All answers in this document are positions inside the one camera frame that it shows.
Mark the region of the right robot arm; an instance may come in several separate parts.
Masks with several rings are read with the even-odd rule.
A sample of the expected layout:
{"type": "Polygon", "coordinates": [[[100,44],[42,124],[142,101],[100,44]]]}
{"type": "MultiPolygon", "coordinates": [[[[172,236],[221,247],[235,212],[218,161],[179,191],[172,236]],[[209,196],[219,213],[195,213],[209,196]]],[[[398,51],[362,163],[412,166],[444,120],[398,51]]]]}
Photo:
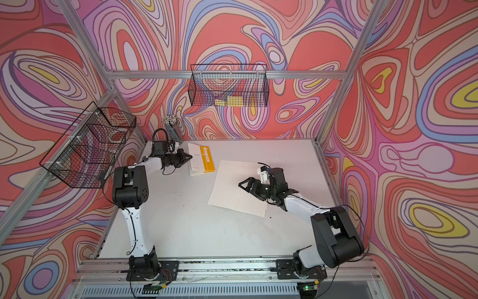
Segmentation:
{"type": "Polygon", "coordinates": [[[314,244],[297,250],[290,260],[277,260],[275,271],[284,271],[299,279],[309,279],[323,266],[334,269],[343,263],[359,260],[365,245],[343,206],[324,208],[288,186],[283,169],[262,165],[259,178],[249,177],[238,187],[256,199],[277,206],[311,224],[314,244]]]}

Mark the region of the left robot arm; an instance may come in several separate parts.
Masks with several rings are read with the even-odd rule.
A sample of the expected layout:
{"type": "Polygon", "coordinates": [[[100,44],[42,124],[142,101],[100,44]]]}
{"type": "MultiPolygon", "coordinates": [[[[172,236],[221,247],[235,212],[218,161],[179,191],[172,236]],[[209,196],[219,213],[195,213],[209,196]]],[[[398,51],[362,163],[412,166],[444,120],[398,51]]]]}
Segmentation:
{"type": "Polygon", "coordinates": [[[156,249],[148,237],[142,216],[149,199],[148,176],[154,172],[163,172],[168,167],[178,169],[192,159],[180,143],[166,137],[157,140],[156,134],[166,133],[163,128],[153,134],[151,152],[143,159],[130,166],[116,168],[113,172],[112,203],[123,214],[126,221],[130,249],[128,264],[130,270],[150,270],[159,272],[160,263],[156,249]]]}

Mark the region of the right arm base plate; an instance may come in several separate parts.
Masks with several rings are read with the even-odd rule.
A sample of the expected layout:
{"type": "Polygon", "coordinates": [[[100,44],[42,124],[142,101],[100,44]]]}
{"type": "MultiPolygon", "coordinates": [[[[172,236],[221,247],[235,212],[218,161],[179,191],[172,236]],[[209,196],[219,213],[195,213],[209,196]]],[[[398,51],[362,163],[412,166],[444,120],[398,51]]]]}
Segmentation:
{"type": "Polygon", "coordinates": [[[278,259],[270,271],[275,273],[279,280],[312,279],[321,282],[327,279],[327,272],[323,266],[306,268],[297,259],[278,259]]]}

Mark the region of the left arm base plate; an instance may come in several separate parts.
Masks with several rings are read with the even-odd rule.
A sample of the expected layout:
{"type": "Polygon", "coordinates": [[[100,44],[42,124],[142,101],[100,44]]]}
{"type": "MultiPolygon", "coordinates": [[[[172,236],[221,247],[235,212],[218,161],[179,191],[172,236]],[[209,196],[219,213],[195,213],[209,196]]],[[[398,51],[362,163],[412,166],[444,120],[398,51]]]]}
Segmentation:
{"type": "Polygon", "coordinates": [[[177,279],[178,268],[178,260],[160,260],[156,265],[131,266],[126,280],[128,282],[171,282],[177,279]]]}

